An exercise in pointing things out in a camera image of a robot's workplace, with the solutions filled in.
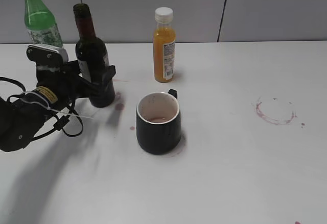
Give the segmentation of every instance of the robotic arm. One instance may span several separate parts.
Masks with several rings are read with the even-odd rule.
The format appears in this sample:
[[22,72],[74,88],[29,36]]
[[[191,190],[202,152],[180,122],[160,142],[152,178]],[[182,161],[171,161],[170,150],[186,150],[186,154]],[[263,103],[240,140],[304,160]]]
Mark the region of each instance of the robotic arm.
[[[36,89],[25,92],[20,82],[0,77],[0,81],[14,83],[24,91],[11,96],[18,98],[13,103],[10,102],[11,97],[7,101],[0,97],[0,150],[5,152],[25,148],[31,141],[62,130],[69,122],[69,115],[58,118],[56,111],[69,108],[70,113],[77,114],[74,111],[76,99],[101,96],[108,89],[114,94],[112,78],[116,73],[115,66],[101,70],[102,84],[93,84],[79,76],[78,62],[68,62],[65,49],[31,44],[27,48],[27,57],[36,63]],[[57,119],[54,128],[34,137],[52,117]]]

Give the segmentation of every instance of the dark glass bottle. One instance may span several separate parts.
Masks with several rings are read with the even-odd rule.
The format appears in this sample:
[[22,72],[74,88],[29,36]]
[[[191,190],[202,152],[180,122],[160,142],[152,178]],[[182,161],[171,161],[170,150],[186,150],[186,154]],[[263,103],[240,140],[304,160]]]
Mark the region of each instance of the dark glass bottle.
[[102,85],[104,88],[103,94],[92,96],[89,99],[95,107],[106,107],[113,102],[115,96],[112,80],[108,84],[102,82],[102,73],[106,67],[109,67],[106,45],[96,37],[88,5],[76,4],[73,9],[80,36],[75,52],[82,77],[93,84]]

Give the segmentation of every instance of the white table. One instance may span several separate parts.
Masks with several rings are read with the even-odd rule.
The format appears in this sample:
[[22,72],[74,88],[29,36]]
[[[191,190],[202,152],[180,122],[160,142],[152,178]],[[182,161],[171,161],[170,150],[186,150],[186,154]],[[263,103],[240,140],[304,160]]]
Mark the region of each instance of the white table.
[[[75,45],[65,47],[74,60]],[[1,224],[327,222],[327,42],[177,44],[167,84],[153,79],[151,44],[107,47],[120,100],[104,109],[78,102],[94,116],[78,138],[57,132],[0,152]],[[0,45],[0,76],[32,90],[25,51]],[[135,107],[171,88],[184,139],[154,156],[130,129]],[[3,97],[19,92],[0,83]]]

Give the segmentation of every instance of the bottle label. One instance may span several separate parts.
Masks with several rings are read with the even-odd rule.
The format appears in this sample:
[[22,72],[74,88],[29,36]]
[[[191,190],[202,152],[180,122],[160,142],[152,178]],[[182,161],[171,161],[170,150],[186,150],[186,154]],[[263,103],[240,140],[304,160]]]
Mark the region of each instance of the bottle label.
[[[84,79],[86,79],[87,81],[92,82],[91,74],[90,74],[90,70],[88,68],[87,62],[86,61],[79,60],[79,59],[77,59],[77,61],[78,61],[78,65],[80,66],[82,77]],[[108,53],[106,55],[104,55],[104,57],[103,57],[103,63],[104,63],[104,65],[106,67],[109,67]]]
[[87,62],[79,60],[79,59],[77,59],[77,61],[78,61],[78,65],[80,66],[82,77],[84,79],[86,79],[87,81],[92,82],[91,81],[90,70],[88,69]]
[[175,41],[163,44],[162,48],[163,78],[170,80],[174,75],[175,64]]
[[29,30],[29,35],[34,44],[49,44],[62,47],[62,40],[59,34],[57,24],[45,30]]
[[109,67],[108,53],[103,57],[103,63],[105,67]]

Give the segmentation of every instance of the gray wall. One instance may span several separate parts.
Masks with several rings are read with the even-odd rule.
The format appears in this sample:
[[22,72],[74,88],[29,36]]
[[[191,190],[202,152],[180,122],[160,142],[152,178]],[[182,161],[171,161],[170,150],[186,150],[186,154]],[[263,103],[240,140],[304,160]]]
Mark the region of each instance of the gray wall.
[[[64,42],[76,42],[72,7],[79,0],[43,0]],[[83,0],[105,42],[151,42],[154,10],[173,8],[178,42],[216,42],[224,0]],[[219,41],[326,40],[327,0],[227,0]],[[0,1],[0,43],[30,42],[24,0]]]
[[227,0],[219,41],[326,39],[327,0]]
[[154,11],[174,10],[178,42],[216,42],[224,0],[83,0],[97,34],[107,42],[152,42]]
[[[79,0],[43,0],[56,16],[60,34],[65,42],[78,39],[73,5]],[[27,43],[30,38],[24,24],[24,0],[0,0],[0,43]]]
[[[64,42],[76,42],[73,5],[79,0],[43,0],[56,16]],[[154,11],[174,10],[179,42],[216,42],[224,0],[83,0],[90,5],[97,35],[105,42],[152,42]],[[1,0],[0,43],[29,42],[24,0]]]

